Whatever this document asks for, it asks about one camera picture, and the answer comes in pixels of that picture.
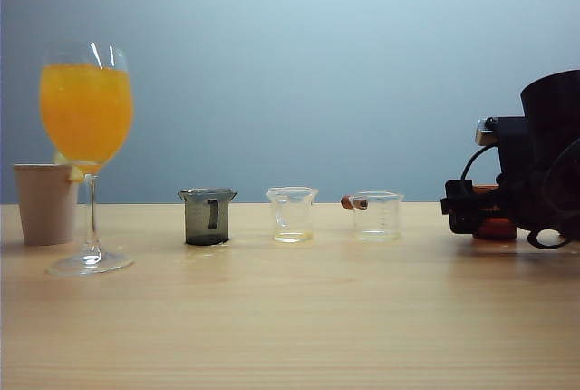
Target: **cable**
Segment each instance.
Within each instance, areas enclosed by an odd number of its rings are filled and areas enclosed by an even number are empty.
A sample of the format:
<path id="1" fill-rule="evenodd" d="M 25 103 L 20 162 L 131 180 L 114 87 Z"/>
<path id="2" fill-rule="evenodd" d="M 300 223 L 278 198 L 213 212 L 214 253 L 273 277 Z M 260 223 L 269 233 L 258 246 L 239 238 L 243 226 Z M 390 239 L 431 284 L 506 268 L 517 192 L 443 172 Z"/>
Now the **cable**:
<path id="1" fill-rule="evenodd" d="M 497 146 L 498 145 L 496 143 L 492 143 L 491 145 L 486 145 L 481 150 L 479 150 L 478 152 L 476 152 L 475 154 L 473 154 L 471 156 L 471 158 L 468 160 L 468 163 L 465 165 L 465 168 L 463 169 L 463 172 L 461 173 L 461 178 L 460 178 L 460 180 L 461 180 L 461 188 L 463 189 L 463 192 L 464 193 L 466 193 L 466 194 L 470 193 L 468 191 L 468 188 L 465 185 L 465 178 L 467 177 L 469 168 L 471 168 L 471 165 L 473 164 L 473 162 L 475 161 L 475 159 L 477 157 L 479 157 L 481 154 L 483 154 L 484 152 L 486 152 L 487 150 L 489 150 L 491 148 L 494 148 L 494 147 L 497 147 Z"/>

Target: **orange object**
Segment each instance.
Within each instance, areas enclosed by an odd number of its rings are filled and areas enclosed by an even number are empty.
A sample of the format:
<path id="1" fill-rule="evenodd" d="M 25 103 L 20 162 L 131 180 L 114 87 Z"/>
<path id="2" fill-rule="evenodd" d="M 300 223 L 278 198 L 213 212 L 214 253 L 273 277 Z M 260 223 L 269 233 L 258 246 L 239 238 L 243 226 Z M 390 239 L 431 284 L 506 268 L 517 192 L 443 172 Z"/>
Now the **orange object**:
<path id="1" fill-rule="evenodd" d="M 497 189 L 497 184 L 479 184 L 473 186 L 473 191 L 477 194 L 486 193 Z M 514 223 L 508 218 L 485 218 L 473 237 L 485 240 L 512 240 L 517 235 Z"/>
<path id="2" fill-rule="evenodd" d="M 40 111 L 57 150 L 84 173 L 96 174 L 129 133 L 129 75 L 89 64 L 47 65 L 40 82 Z"/>

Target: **dark gray measuring cup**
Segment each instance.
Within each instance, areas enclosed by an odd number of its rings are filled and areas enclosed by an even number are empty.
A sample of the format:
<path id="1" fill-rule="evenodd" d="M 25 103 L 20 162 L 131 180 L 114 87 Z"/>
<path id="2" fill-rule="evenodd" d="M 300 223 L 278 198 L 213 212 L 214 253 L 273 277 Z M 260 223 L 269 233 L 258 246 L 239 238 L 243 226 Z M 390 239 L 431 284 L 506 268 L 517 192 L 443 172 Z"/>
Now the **dark gray measuring cup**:
<path id="1" fill-rule="evenodd" d="M 229 240 L 227 213 L 236 193 L 228 188 L 199 188 L 178 192 L 185 202 L 185 241 L 215 245 Z"/>

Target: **beaker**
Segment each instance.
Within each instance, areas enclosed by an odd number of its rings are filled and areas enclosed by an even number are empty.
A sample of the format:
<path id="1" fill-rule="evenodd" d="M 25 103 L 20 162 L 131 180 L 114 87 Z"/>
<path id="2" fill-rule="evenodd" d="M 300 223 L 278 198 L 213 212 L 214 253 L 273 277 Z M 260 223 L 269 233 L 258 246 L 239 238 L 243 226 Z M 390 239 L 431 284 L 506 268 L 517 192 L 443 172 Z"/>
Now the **beaker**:
<path id="1" fill-rule="evenodd" d="M 266 196 L 271 201 L 274 240 L 292 243 L 312 238 L 311 211 L 317 193 L 317 189 L 306 186 L 268 189 Z"/>
<path id="2" fill-rule="evenodd" d="M 185 202 L 185 241 L 215 245 L 229 240 L 227 214 L 236 193 L 228 188 L 198 188 L 178 192 Z"/>
<path id="3" fill-rule="evenodd" d="M 349 196 L 356 236 L 375 241 L 398 239 L 402 199 L 401 194 L 387 190 L 368 190 Z"/>

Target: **glass stem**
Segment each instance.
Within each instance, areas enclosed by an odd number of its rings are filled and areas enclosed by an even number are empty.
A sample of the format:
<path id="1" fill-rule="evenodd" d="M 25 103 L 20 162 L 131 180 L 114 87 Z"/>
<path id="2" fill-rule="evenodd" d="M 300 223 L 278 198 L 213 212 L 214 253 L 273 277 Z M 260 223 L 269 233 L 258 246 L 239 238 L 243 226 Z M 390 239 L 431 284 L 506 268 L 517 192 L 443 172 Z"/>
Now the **glass stem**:
<path id="1" fill-rule="evenodd" d="M 100 260 L 102 257 L 101 241 L 97 234 L 97 222 L 95 216 L 95 190 L 96 190 L 97 176 L 92 174 L 85 174 L 84 183 L 87 190 L 87 237 L 84 241 L 82 254 L 85 261 Z"/>

